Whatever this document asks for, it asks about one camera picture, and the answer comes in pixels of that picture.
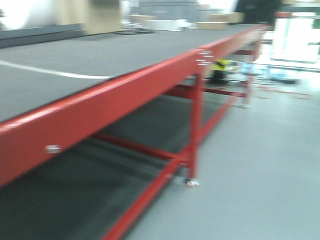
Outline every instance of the black machine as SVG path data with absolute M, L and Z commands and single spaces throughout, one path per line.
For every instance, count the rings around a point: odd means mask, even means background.
M 273 28 L 275 13 L 281 5 L 281 0 L 239 0 L 235 12 L 244 13 L 245 24 L 266 23 Z

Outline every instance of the gray belt surface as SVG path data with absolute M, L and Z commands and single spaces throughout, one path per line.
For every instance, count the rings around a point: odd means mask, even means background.
M 91 35 L 0 50 L 0 60 L 80 75 L 118 77 L 254 27 L 227 30 L 159 31 L 151 34 Z M 59 100 L 103 79 L 81 79 L 0 64 L 0 122 Z

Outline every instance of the white line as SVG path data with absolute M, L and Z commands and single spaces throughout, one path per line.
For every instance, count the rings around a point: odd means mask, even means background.
M 63 71 L 56 71 L 56 70 L 50 70 L 50 69 L 44 69 L 40 67 L 34 67 L 34 66 L 28 66 L 28 65 L 22 65 L 17 64 L 9 61 L 0 60 L 0 65 L 15 68 L 15 69 L 22 69 L 22 70 L 29 70 L 37 73 L 43 73 L 43 74 L 52 74 L 57 76 L 63 76 L 67 78 L 74 78 L 74 79 L 109 79 L 111 76 L 92 76 L 92 75 L 82 75 L 82 74 L 76 74 L 71 72 L 63 72 Z

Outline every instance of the grey floor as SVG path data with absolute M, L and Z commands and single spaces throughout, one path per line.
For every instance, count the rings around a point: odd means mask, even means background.
M 177 176 L 126 240 L 320 240 L 320 74 L 294 74 L 274 87 L 311 99 L 254 85 L 202 143 L 201 186 Z

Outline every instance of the caster wheel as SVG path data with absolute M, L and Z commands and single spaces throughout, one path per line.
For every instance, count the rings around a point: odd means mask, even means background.
M 185 185 L 186 185 L 188 188 L 194 189 L 194 188 L 197 188 L 197 187 L 200 186 L 200 182 L 199 182 L 199 180 L 194 179 L 194 178 L 187 178 L 187 179 L 185 180 Z

